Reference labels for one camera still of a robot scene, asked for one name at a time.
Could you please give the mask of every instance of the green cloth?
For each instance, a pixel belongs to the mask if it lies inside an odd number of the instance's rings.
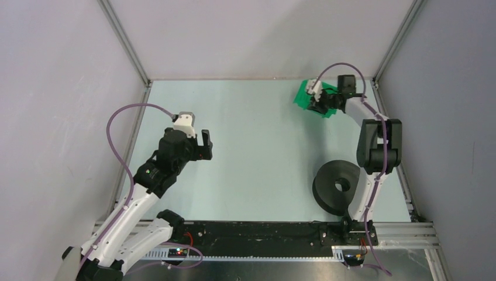
[[[305,87],[306,87],[307,82],[308,82],[308,80],[303,80],[303,82],[301,83],[301,85],[299,87],[298,93],[296,94],[296,97],[293,100],[294,104],[297,104],[299,107],[303,108],[304,110],[306,110],[308,108],[308,105],[310,104],[310,100],[312,98],[312,96],[307,94],[305,91]],[[324,82],[322,82],[322,88],[334,90],[334,91],[332,91],[332,90],[328,91],[330,94],[334,94],[337,92],[336,87],[329,85],[327,83],[324,83]],[[336,111],[337,111],[336,109],[329,109],[325,115],[320,114],[320,113],[315,112],[315,111],[312,111],[312,112],[322,116],[322,118],[329,118],[331,115],[335,114]]]

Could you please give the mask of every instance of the white table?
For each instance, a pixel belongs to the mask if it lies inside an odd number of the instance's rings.
[[[338,221],[315,202],[312,181],[328,161],[356,164],[360,128],[342,112],[326,119],[293,104],[300,83],[154,81],[148,102],[172,113],[193,112],[197,133],[210,130],[213,159],[189,162],[143,218],[153,219],[168,208],[187,220]],[[367,87],[370,103],[376,105],[369,82]],[[357,88],[361,92],[361,81]],[[145,110],[132,172],[158,148],[166,127],[172,127],[168,116],[155,108]],[[122,193],[128,191],[126,180]],[[410,222],[396,171],[378,195],[374,221]]]

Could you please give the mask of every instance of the hole in black ring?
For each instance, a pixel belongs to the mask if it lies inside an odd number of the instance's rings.
[[[347,192],[351,188],[350,182],[347,179],[342,178],[342,177],[340,177],[339,179],[336,180],[335,186],[336,186],[337,190],[342,191],[342,192]]]

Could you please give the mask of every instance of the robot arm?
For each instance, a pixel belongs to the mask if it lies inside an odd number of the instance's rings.
[[[120,201],[100,229],[82,245],[81,254],[87,258],[83,261],[78,281],[121,280],[143,255],[168,241],[174,227],[182,223],[179,215],[169,210],[162,211],[146,229],[123,243],[142,216],[176,182],[189,161],[212,159],[209,132],[202,130],[204,145],[199,146],[194,120],[191,112],[177,115],[173,128],[167,128],[160,139],[159,149],[138,168],[132,194]],[[100,242],[95,245],[105,229]]]
[[[372,220],[374,205],[384,180],[401,162],[401,121],[371,110],[366,97],[356,94],[356,79],[353,75],[338,76],[337,93],[328,94],[322,89],[322,83],[309,80],[307,93],[312,95],[309,110],[326,114],[329,109],[339,109],[352,117],[361,126],[357,146],[357,162],[361,167],[359,182],[352,202],[348,206],[348,216],[352,221],[363,222],[364,212],[371,198],[373,200],[367,214]],[[384,143],[382,120],[387,128],[387,143]],[[384,145],[387,145],[387,168],[381,177],[384,163]],[[374,185],[378,181],[376,192]]]

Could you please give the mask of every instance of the wall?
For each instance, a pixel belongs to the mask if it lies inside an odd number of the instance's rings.
[[[373,76],[412,0],[111,2],[152,79],[267,79]]]
[[[493,0],[429,1],[380,81],[454,280],[496,275],[495,13]]]
[[[108,207],[107,119],[144,88],[97,1],[2,1],[0,13],[0,280],[53,280]],[[122,115],[119,151],[136,112]]]

